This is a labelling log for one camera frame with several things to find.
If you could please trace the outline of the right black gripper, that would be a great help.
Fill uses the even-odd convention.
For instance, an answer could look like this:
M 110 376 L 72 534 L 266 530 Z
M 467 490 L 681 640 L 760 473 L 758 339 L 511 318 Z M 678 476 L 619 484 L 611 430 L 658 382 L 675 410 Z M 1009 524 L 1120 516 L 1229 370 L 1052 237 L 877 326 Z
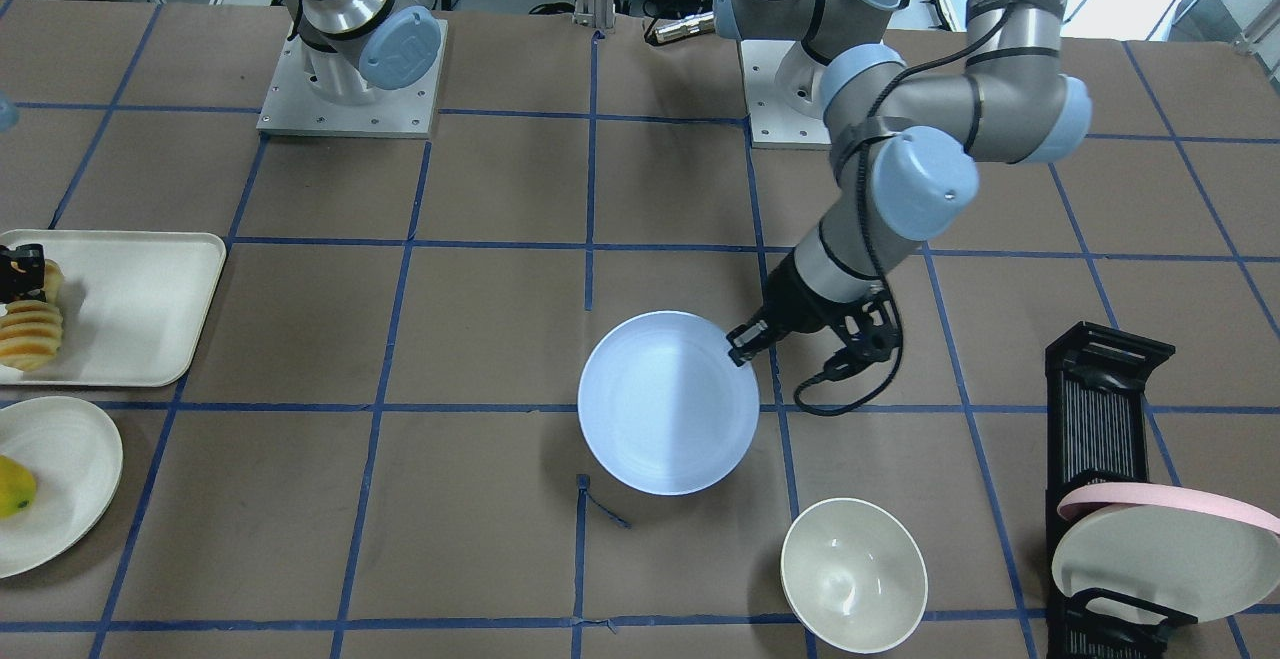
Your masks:
M 42 244 L 1 244 L 1 303 L 47 299 Z

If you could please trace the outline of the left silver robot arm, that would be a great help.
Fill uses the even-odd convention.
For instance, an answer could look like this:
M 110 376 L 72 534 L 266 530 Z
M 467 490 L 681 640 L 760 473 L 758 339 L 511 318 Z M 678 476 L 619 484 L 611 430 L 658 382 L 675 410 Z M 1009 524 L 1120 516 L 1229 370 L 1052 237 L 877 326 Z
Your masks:
M 762 308 L 730 331 L 733 363 L 790 334 L 836 331 L 854 371 L 901 344 L 883 328 L 887 273 L 975 198 L 979 163 L 1056 163 L 1082 143 L 1092 102 L 1061 70 L 1068 0 L 968 0 L 966 44 L 909 67 L 883 44 L 904 0 L 712 0 L 716 33 L 792 40 L 820 75 L 810 90 L 840 195 L 769 273 Z

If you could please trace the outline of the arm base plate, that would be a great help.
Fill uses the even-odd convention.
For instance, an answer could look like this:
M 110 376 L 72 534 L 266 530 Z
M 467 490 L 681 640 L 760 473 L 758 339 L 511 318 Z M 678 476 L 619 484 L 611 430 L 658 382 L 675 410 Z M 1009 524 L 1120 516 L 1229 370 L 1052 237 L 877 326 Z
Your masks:
M 755 148 L 827 150 L 829 132 L 819 99 L 826 67 L 797 41 L 739 44 L 751 145 Z
M 440 49 L 420 81 L 407 88 L 379 90 L 321 44 L 321 35 L 303 20 L 298 35 L 283 45 L 257 131 L 307 138 L 429 139 L 444 63 L 445 49 Z

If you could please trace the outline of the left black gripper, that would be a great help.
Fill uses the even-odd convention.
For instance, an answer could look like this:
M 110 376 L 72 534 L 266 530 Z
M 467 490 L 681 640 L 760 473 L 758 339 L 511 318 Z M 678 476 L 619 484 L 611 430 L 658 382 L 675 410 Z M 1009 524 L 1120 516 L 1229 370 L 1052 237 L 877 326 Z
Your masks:
M 741 367 L 790 334 L 817 334 L 823 328 L 842 343 L 826 363 L 826 372 L 861 372 L 886 362 L 902 345 L 887 290 L 872 285 L 858 290 L 850 302 L 832 302 L 805 284 L 794 253 L 788 253 L 767 276 L 762 308 L 726 335 L 728 357 Z

